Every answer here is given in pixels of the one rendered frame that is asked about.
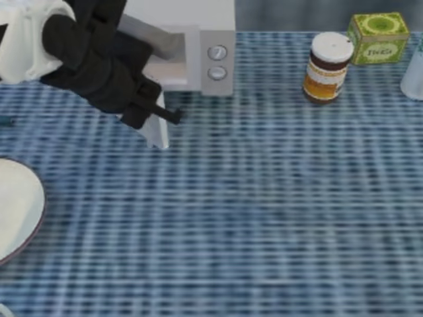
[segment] box lid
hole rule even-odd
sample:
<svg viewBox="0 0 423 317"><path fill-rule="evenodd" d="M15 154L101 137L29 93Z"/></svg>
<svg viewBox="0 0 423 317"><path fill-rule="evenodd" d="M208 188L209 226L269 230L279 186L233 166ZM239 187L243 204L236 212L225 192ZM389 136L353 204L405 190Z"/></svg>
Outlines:
<svg viewBox="0 0 423 317"><path fill-rule="evenodd" d="M398 12L354 15L354 21L362 36L410 34L403 16Z"/></svg>

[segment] white bottle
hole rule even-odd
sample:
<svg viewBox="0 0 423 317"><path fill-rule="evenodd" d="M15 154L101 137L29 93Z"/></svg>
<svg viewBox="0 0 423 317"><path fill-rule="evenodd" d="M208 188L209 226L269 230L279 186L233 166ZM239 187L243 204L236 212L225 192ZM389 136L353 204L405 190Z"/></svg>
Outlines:
<svg viewBox="0 0 423 317"><path fill-rule="evenodd" d="M423 37L401 82L401 90L410 99L423 100Z"/></svg>

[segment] plate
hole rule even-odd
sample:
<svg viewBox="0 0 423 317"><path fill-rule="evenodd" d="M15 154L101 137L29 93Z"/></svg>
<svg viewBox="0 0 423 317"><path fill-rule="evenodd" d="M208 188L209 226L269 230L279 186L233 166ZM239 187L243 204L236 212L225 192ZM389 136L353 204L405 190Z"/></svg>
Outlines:
<svg viewBox="0 0 423 317"><path fill-rule="evenodd" d="M0 158L0 265L22 251L40 228L46 193L29 167Z"/></svg>

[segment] jar lid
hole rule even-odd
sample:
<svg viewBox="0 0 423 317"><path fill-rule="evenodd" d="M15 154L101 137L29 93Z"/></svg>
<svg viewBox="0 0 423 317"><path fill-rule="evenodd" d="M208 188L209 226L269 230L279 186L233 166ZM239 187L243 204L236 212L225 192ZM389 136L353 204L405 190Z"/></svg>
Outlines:
<svg viewBox="0 0 423 317"><path fill-rule="evenodd" d="M336 32L323 32L311 44L313 54L328 63L344 63L354 54L351 40Z"/></svg>

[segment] plate rim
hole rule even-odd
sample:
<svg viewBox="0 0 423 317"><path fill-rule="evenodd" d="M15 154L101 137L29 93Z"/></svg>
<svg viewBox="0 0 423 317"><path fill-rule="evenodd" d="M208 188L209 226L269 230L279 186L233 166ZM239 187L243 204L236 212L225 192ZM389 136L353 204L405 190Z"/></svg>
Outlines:
<svg viewBox="0 0 423 317"><path fill-rule="evenodd" d="M15 258L17 255L19 255L32 241L32 239L34 239L34 237L36 236L36 234L38 233L38 231L41 228L41 224L43 223L44 217L46 216L46 209L47 209L47 193L46 193L46 187L43 183L43 181L41 180L41 177L38 175L38 173L35 172L35 170L31 167L29 167L29 165L13 159L13 158L9 158L9 157L0 157L0 160L8 160L9 162L15 162L18 163L24 167L26 167L31 173L33 173L33 175L35 175L35 177L38 179L38 181L41 184L41 188L43 191L43 195L44 195L44 206L41 212L41 217L37 222L37 225L35 226L34 230L30 233L30 235L28 236L28 238L26 238L26 240L14 251L12 251L9 255L7 255L4 258L0 258L0 266L6 264L7 262L11 261L13 258Z"/></svg>

